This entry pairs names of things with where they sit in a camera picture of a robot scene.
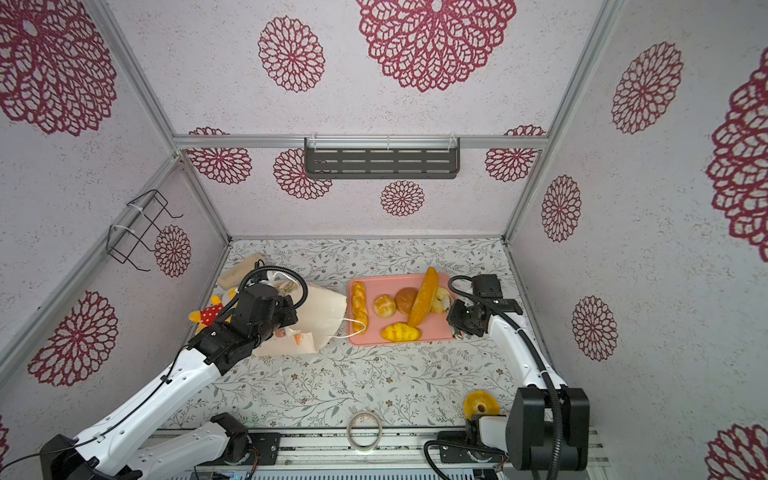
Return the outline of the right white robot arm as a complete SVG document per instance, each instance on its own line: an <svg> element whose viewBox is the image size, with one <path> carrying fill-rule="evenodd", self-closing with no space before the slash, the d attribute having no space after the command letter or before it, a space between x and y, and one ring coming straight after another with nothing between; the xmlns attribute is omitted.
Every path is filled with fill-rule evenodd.
<svg viewBox="0 0 768 480"><path fill-rule="evenodd" d="M545 359L522 308L514 300L468 305L455 301L447 316L457 332L487 335L500 351L516 387L506 415L476 413L467 441L476 451L504 455L520 471L583 471L588 463L589 399L570 387Z"/></svg>

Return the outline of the long twisted fake bread stick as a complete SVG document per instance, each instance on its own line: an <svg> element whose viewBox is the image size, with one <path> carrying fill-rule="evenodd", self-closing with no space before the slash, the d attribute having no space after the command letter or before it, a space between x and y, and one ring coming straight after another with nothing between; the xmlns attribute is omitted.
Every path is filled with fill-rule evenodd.
<svg viewBox="0 0 768 480"><path fill-rule="evenodd" d="M354 282L351 287L352 292L352 318L353 332L364 332L369 324L369 316L366 307L367 297L366 288L362 282Z"/></svg>

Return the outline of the white paper bag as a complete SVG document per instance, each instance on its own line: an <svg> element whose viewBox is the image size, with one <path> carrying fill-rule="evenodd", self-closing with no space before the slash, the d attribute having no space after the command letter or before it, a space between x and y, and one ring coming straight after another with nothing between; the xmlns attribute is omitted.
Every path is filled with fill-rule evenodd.
<svg viewBox="0 0 768 480"><path fill-rule="evenodd" d="M281 335L256 348L254 357L317 354L332 338L354 337L365 332L366 320L347 315L346 297L334 291L308 284L306 301L297 310L298 321L283 327Z"/></svg>

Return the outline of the yellow ring-shaped fake bread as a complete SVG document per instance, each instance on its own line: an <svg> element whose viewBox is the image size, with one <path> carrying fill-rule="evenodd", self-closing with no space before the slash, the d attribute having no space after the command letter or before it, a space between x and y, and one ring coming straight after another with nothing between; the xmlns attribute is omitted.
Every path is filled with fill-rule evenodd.
<svg viewBox="0 0 768 480"><path fill-rule="evenodd" d="M438 287L430 306L430 312L432 314L447 313L451 308L451 304L452 297L450 292L443 287Z"/></svg>

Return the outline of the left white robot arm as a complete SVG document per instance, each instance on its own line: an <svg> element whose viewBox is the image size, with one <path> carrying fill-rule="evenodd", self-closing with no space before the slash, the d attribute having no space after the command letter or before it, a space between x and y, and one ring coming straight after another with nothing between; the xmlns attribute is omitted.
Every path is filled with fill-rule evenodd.
<svg viewBox="0 0 768 480"><path fill-rule="evenodd" d="M205 462L248 459L253 451L248 429L228 413L154 447L144 443L189 399L296 321L294 307L239 301L225 320L196 334L167 369L103 420L73 438L57 435L48 441L40 451L43 477L166 479Z"/></svg>

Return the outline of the yellow fake croissant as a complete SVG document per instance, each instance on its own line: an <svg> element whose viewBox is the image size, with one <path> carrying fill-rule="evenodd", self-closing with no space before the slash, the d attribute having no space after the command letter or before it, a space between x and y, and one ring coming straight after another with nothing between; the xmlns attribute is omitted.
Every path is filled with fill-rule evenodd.
<svg viewBox="0 0 768 480"><path fill-rule="evenodd" d="M381 330L383 340L393 343L415 342L421 339L422 332L407 323L394 323Z"/></svg>

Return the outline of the orange fake baguette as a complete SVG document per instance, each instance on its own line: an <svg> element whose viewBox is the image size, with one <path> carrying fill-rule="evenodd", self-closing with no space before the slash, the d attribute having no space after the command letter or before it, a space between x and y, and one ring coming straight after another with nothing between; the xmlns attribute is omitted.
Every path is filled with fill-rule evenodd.
<svg viewBox="0 0 768 480"><path fill-rule="evenodd" d="M436 298L439 287L439 277L433 267L429 267L425 273L423 282L417 292L408 315L407 324L411 327L421 325L430 313L432 303Z"/></svg>

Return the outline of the round orange fake bun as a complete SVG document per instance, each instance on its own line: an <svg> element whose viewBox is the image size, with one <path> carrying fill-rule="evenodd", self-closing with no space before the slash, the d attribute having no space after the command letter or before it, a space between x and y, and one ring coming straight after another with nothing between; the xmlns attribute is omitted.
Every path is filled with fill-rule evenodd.
<svg viewBox="0 0 768 480"><path fill-rule="evenodd" d="M413 287L406 287L399 290L395 297L396 309L405 315L409 315L416 301L419 290Z"/></svg>

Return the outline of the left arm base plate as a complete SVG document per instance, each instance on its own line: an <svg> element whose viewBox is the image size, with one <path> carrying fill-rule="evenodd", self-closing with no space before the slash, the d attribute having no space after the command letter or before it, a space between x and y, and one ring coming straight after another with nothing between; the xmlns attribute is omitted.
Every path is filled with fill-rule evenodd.
<svg viewBox="0 0 768 480"><path fill-rule="evenodd" d="M250 444L247 449L246 465L274 466L277 463L277 457L280 450L282 435L278 432L257 432L249 433Z"/></svg>

